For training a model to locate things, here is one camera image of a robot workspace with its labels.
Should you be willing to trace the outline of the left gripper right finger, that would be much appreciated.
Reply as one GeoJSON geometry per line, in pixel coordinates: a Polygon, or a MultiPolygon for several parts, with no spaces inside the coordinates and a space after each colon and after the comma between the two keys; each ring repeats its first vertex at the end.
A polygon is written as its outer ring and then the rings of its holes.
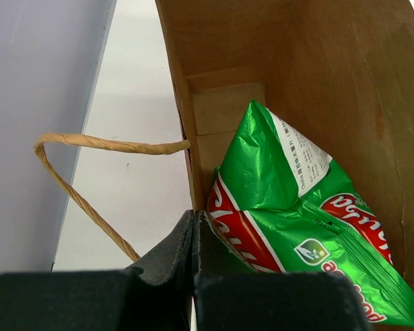
{"type": "Polygon", "coordinates": [[[252,272],[196,214],[198,330],[370,330],[354,287],[323,272],[252,272]]]}

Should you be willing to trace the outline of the green white chips bag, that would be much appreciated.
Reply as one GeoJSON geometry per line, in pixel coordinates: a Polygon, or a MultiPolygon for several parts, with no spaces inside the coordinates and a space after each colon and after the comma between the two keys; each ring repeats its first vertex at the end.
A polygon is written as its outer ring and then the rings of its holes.
{"type": "Polygon", "coordinates": [[[414,328],[414,291],[350,177],[257,101],[215,171],[207,212],[211,228],[251,269],[340,274],[369,322],[414,328]]]}

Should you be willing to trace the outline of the red brown paper bag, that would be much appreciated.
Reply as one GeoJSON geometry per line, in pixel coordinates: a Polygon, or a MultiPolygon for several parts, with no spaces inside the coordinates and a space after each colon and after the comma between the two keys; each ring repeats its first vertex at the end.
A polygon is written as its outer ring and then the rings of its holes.
{"type": "Polygon", "coordinates": [[[414,289],[414,11],[409,1],[158,1],[195,206],[264,103],[352,176],[414,289]]]}

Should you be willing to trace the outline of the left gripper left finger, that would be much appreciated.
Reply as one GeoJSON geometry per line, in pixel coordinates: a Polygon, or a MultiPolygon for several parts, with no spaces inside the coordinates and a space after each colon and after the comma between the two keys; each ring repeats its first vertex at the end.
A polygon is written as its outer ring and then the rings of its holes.
{"type": "Polygon", "coordinates": [[[189,330],[194,221],[121,270],[0,274],[0,330],[189,330]]]}

